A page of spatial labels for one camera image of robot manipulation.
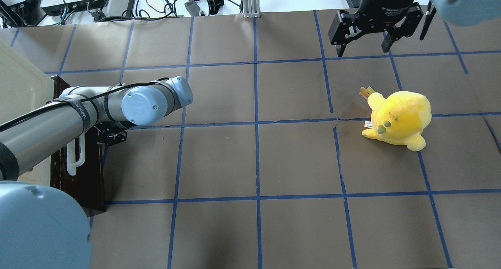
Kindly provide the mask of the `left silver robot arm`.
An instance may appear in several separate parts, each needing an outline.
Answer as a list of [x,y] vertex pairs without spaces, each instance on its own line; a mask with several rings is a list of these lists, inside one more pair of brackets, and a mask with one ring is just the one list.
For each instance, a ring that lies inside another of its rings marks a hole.
[[180,76],[147,83],[65,89],[46,105],[1,125],[1,268],[87,269],[91,228],[76,199],[57,188],[18,181],[67,148],[67,171],[85,162],[85,133],[103,123],[119,134],[155,123],[193,102]]

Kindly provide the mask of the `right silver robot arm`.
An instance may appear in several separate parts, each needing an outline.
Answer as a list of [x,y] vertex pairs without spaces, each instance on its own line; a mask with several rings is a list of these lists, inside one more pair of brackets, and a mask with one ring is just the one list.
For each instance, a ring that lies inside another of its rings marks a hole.
[[330,44],[338,57],[346,46],[366,34],[385,33],[382,51],[390,51],[394,42],[414,35],[421,20],[424,40],[436,14],[458,26],[472,26],[500,16],[500,0],[428,0],[426,11],[415,0],[361,0],[355,13],[339,10],[328,30]]

